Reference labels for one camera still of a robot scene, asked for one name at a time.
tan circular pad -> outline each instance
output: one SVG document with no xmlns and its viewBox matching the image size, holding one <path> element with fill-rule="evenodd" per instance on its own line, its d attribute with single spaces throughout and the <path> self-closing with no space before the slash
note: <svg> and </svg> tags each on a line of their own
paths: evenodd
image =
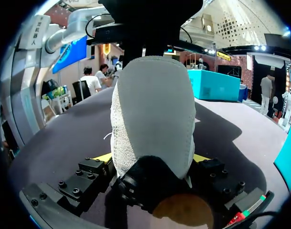
<svg viewBox="0 0 291 229">
<path fill-rule="evenodd" d="M 212 229 L 214 222 L 209 205 L 192 194 L 177 194 L 163 200 L 155 208 L 153 216 L 159 219 L 168 217 L 188 227 L 207 225 L 209 229 Z"/>
</svg>

white wire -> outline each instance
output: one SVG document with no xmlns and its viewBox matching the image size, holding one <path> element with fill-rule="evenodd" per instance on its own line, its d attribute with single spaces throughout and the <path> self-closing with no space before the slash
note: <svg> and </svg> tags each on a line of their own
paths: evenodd
<svg viewBox="0 0 291 229">
<path fill-rule="evenodd" d="M 112 134 L 112 132 L 110 132 L 109 134 L 107 134 L 104 138 L 103 138 L 103 140 L 105 140 L 109 135 L 111 135 Z"/>
</svg>

cyan display counter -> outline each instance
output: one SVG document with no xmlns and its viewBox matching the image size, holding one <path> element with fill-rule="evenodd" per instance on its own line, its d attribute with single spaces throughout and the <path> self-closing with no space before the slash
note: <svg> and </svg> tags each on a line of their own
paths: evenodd
<svg viewBox="0 0 291 229">
<path fill-rule="evenodd" d="M 291 127 L 283 148 L 274 161 L 274 164 L 282 174 L 288 189 L 291 191 Z"/>
<path fill-rule="evenodd" d="M 237 101 L 239 78 L 206 70 L 188 70 L 194 97 L 203 100 Z"/>
</svg>

cable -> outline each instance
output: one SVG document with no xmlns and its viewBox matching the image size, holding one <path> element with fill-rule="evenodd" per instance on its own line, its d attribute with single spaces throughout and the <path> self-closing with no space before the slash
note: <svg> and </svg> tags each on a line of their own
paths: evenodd
<svg viewBox="0 0 291 229">
<path fill-rule="evenodd" d="M 184 28 L 182 28 L 182 27 L 180 27 L 183 31 L 185 31 L 186 33 L 187 33 L 187 35 L 189 36 L 189 38 L 190 38 L 190 41 L 191 41 L 191 43 L 193 43 L 193 41 L 192 41 L 192 37 L 190 36 L 190 34 L 188 33 L 188 31 L 186 31 Z"/>
<path fill-rule="evenodd" d="M 102 16 L 102 15 L 110 15 L 110 13 L 99 14 L 99 15 L 97 15 L 97 16 L 91 18 L 91 19 L 87 22 L 87 24 L 86 24 L 86 26 L 85 26 L 85 32 L 86 32 L 87 36 L 89 36 L 89 37 L 91 37 L 91 38 L 94 38 L 92 35 L 90 35 L 90 34 L 87 32 L 87 27 L 88 27 L 89 23 L 90 23 L 92 20 L 94 20 L 96 17 Z"/>
<path fill-rule="evenodd" d="M 275 211 L 266 211 L 266 212 L 261 212 L 258 214 L 254 214 L 251 216 L 248 216 L 246 219 L 234 223 L 230 225 L 229 227 L 225 227 L 225 229 L 235 229 L 235 228 L 242 228 L 242 226 L 249 226 L 254 220 L 256 220 L 258 217 L 262 216 L 276 216 L 278 213 Z"/>
</svg>

teal box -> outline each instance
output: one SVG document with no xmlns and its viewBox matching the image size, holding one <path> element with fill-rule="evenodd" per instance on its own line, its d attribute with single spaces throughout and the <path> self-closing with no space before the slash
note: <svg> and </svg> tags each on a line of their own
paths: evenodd
<svg viewBox="0 0 291 229">
<path fill-rule="evenodd" d="M 239 78 L 206 70 L 188 70 L 194 97 L 203 100 L 237 101 Z"/>
</svg>

